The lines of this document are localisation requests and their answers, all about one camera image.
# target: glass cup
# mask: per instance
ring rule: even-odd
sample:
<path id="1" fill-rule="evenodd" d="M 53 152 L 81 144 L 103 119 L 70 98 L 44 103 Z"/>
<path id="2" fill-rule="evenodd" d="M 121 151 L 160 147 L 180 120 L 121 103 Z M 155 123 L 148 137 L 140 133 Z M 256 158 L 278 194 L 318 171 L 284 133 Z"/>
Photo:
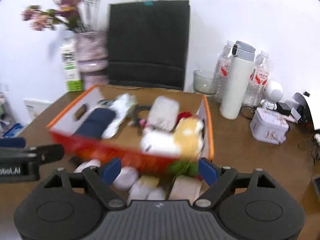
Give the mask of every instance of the glass cup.
<path id="1" fill-rule="evenodd" d="M 196 70 L 193 75 L 193 89 L 196 93 L 212 96 L 217 92 L 219 76 L 207 70 Z"/>

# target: blue gripper pad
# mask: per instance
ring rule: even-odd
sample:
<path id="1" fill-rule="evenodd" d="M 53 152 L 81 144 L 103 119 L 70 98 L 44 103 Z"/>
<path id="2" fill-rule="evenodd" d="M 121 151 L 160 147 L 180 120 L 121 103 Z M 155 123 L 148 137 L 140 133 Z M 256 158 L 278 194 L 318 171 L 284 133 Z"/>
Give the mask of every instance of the blue gripper pad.
<path id="1" fill-rule="evenodd" d="M 205 160 L 200 159 L 198 167 L 200 175 L 209 186 L 211 186 L 218 180 L 217 171 Z"/>
<path id="2" fill-rule="evenodd" d="M 114 158 L 108 164 L 102 172 L 101 180 L 110 186 L 121 171 L 121 160 Z"/>

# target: black panel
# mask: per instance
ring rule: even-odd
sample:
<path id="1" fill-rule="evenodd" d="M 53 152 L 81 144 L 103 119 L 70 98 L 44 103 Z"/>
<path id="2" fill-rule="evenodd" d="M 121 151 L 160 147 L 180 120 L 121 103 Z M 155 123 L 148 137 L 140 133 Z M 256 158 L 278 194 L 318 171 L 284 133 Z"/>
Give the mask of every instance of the black panel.
<path id="1" fill-rule="evenodd" d="M 183 89 L 188 0 L 113 4 L 108 33 L 111 84 Z"/>
<path id="2" fill-rule="evenodd" d="M 183 90 L 185 72 L 165 65 L 109 62 L 108 75 L 113 85 Z"/>

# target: flower vase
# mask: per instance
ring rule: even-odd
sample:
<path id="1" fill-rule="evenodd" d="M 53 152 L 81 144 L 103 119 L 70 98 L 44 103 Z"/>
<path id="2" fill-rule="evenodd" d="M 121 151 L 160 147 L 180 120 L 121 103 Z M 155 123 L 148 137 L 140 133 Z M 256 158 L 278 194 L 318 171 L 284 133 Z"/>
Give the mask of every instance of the flower vase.
<path id="1" fill-rule="evenodd" d="M 95 84 L 108 84 L 107 32 L 90 31 L 74 36 L 78 68 L 83 79 L 84 89 Z"/>

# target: stuffed animal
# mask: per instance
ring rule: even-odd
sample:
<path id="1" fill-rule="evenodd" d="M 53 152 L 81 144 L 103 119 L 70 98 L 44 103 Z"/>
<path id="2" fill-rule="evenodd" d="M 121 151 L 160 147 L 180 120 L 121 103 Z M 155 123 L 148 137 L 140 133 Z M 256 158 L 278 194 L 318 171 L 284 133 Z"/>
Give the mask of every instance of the stuffed animal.
<path id="1" fill-rule="evenodd" d="M 147 127 L 140 148 L 150 155 L 196 160 L 203 147 L 202 129 L 203 123 L 193 117 L 182 118 L 173 134 Z"/>

